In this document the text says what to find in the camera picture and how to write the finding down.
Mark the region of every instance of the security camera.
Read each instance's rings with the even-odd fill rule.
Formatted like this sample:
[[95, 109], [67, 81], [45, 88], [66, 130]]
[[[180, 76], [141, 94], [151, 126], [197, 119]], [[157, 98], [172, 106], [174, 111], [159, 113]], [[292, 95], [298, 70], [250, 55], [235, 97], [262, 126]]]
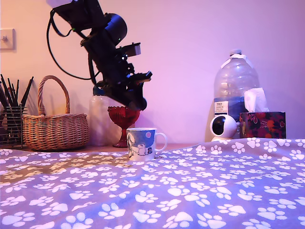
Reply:
[[212, 142], [232, 139], [237, 131], [237, 124], [231, 116], [222, 114], [213, 118], [210, 123], [210, 130], [214, 135]]

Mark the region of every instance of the black robotic arm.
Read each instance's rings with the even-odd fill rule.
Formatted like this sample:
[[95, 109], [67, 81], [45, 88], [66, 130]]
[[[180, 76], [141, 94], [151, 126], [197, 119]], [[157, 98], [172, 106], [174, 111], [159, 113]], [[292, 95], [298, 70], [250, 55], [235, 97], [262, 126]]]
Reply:
[[[141, 54], [140, 43], [116, 48], [127, 34], [123, 18], [114, 13], [104, 14], [98, 0], [47, 0], [47, 3], [53, 7], [47, 38], [51, 25], [60, 36], [67, 36], [56, 28], [53, 16], [57, 13], [71, 25], [72, 31], [83, 38], [81, 46], [88, 52], [90, 77], [94, 87], [103, 89], [106, 96], [127, 107], [144, 110], [147, 102], [143, 98], [143, 84], [151, 80], [152, 73], [135, 73], [133, 65], [127, 62], [128, 57]], [[91, 29], [88, 36], [82, 33], [86, 29]], [[97, 74], [93, 71], [92, 62], [102, 73], [102, 81], [96, 82]]]

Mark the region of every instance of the purple blanket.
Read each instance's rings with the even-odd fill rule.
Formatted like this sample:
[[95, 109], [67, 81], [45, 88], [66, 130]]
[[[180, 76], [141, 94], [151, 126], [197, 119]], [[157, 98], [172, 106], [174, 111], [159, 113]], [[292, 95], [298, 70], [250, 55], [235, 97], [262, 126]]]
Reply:
[[237, 139], [163, 151], [0, 149], [0, 228], [305, 226], [305, 140]]

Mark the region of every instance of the wall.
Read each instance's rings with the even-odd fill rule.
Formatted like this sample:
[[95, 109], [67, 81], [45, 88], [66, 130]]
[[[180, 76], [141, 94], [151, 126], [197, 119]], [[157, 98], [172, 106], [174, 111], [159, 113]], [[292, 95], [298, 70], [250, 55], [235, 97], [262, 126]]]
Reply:
[[[136, 126], [155, 126], [171, 143], [211, 140], [213, 83], [231, 49], [240, 48], [254, 64], [272, 111], [287, 112], [287, 136], [305, 137], [305, 1], [303, 0], [100, 0], [104, 12], [121, 15], [128, 34], [120, 45], [141, 42], [142, 54], [129, 59], [136, 71], [152, 71], [144, 84], [148, 106]], [[51, 8], [44, 0], [2, 0], [1, 27], [14, 28], [17, 49], [1, 52], [1, 73], [21, 79], [23, 93], [34, 76], [28, 106], [37, 114], [37, 87], [53, 74], [71, 96], [71, 111], [87, 113], [92, 83], [73, 79], [54, 64], [46, 44]], [[55, 18], [64, 33], [69, 25]], [[80, 37], [61, 38], [51, 30], [51, 47], [71, 73], [89, 77], [87, 53]], [[44, 89], [48, 114], [64, 112], [59, 86]]]

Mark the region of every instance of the mug handle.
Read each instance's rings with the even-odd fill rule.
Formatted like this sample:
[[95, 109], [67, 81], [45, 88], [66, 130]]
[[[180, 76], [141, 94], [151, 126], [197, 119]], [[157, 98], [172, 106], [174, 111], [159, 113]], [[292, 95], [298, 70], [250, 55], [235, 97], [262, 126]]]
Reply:
[[162, 135], [164, 137], [164, 139], [165, 139], [165, 144], [162, 147], [162, 149], [155, 149], [156, 152], [160, 152], [160, 151], [164, 150], [167, 147], [167, 136], [165, 134], [163, 134], [163, 133], [156, 133], [156, 136], [157, 135]]

